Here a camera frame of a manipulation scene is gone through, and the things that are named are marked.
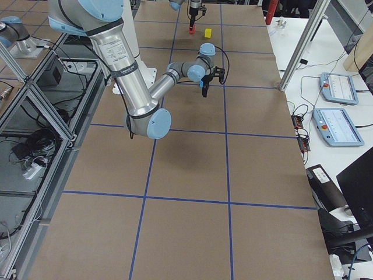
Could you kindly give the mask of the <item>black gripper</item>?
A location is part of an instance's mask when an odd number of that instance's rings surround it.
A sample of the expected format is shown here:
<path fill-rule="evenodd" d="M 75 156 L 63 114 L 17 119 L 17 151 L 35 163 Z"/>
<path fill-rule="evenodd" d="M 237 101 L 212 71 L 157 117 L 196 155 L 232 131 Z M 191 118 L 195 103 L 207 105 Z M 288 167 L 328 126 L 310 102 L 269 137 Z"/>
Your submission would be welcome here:
<path fill-rule="evenodd" d="M 208 89 L 209 89 L 209 83 L 212 80 L 212 75 L 208 74 L 205 75 L 202 78 L 202 96 L 207 97 Z"/>
<path fill-rule="evenodd" d="M 190 15 L 190 22 L 189 26 L 194 27 L 196 16 L 201 7 L 201 0 L 190 0 L 189 1 L 189 15 Z"/>

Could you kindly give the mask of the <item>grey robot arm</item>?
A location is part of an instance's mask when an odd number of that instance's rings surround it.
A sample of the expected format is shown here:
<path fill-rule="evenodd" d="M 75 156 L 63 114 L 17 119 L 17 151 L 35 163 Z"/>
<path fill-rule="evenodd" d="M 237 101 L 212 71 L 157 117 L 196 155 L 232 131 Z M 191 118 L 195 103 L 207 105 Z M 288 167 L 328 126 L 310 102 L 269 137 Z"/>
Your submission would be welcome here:
<path fill-rule="evenodd" d="M 124 6 L 124 1 L 49 1 L 48 20 L 59 32 L 85 36 L 97 44 L 99 57 L 123 95 L 129 132 L 160 139 L 169 132 L 172 118 L 159 101 L 181 78 L 205 84 L 217 69 L 215 46 L 202 44 L 194 61 L 170 64 L 161 78 L 147 87 L 123 32 Z"/>
<path fill-rule="evenodd" d="M 170 0 L 170 6 L 173 10 L 180 10 L 184 0 Z M 195 30 L 195 22 L 206 14 L 206 7 L 202 4 L 201 0 L 190 0 L 187 1 L 187 16 L 189 19 L 189 32 L 192 33 Z"/>

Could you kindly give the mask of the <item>third robot arm grey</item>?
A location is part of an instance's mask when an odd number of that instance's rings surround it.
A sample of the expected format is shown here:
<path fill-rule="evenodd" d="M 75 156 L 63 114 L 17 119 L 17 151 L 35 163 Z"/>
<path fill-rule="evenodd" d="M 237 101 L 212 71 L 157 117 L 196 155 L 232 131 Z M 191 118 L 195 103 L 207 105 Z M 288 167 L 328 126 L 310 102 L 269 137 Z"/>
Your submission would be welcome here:
<path fill-rule="evenodd" d="M 21 19 L 17 16 L 1 18 L 1 43 L 9 48 L 15 42 L 27 40 L 30 37 Z"/>

